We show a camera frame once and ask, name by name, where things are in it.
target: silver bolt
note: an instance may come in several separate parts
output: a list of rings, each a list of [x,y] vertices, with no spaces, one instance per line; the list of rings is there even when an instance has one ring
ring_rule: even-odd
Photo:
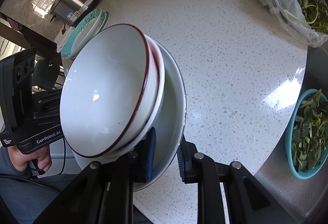
[[[94,162],[92,162],[89,166],[90,166],[91,169],[96,169],[96,168],[99,168],[100,163],[94,161]]]
[[[138,153],[135,151],[128,152],[128,158],[136,158]]]
[[[194,158],[201,160],[204,158],[204,155],[202,153],[195,153]]]
[[[240,169],[241,168],[241,164],[238,161],[233,161],[231,163],[232,167],[235,169]]]

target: teal basket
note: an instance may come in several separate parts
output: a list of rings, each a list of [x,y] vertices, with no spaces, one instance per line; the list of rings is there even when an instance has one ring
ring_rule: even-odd
[[[321,158],[320,158],[320,165],[315,165],[314,168],[311,168],[309,169],[308,172],[304,173],[302,171],[299,171],[297,172],[294,168],[294,165],[293,165],[293,159],[292,159],[292,133],[293,133],[293,127],[294,127],[294,122],[295,122],[295,116],[296,116],[296,113],[298,111],[298,108],[301,104],[301,102],[304,100],[304,99],[307,99],[309,98],[310,96],[312,96],[313,94],[315,94],[318,90],[316,89],[309,89],[307,91],[305,91],[304,93],[302,93],[298,100],[297,100],[297,103],[296,103],[296,106],[295,106],[295,109],[294,109],[294,112],[292,114],[292,117],[287,125],[287,128],[285,130],[285,149],[286,149],[286,155],[287,155],[287,158],[288,158],[288,165],[289,165],[289,168],[292,172],[292,174],[300,179],[300,180],[307,180],[311,177],[313,177],[319,170],[320,168],[323,166],[323,164],[325,163],[326,159],[327,159],[327,156],[328,156],[328,148],[322,152],[322,155],[321,155]],[[327,101],[327,98],[321,93],[321,96],[320,96],[320,101]]]

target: bag of vegetables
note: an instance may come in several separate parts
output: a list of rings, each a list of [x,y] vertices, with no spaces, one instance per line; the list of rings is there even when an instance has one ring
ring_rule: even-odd
[[[319,47],[328,39],[328,7],[324,0],[259,1],[300,43]]]

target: stainless steel pot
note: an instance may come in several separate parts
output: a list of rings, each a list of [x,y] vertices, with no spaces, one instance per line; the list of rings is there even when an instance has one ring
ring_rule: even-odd
[[[100,0],[56,0],[50,9],[55,17],[59,17],[66,24],[76,27],[78,23],[91,12]]]

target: wrist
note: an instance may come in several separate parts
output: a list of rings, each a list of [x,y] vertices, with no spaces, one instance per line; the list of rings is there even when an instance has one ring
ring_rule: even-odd
[[[28,162],[21,160],[21,158],[18,156],[20,153],[17,153],[17,151],[14,149],[14,146],[8,147],[7,149],[10,161],[14,168],[19,172],[24,172],[27,169]]]

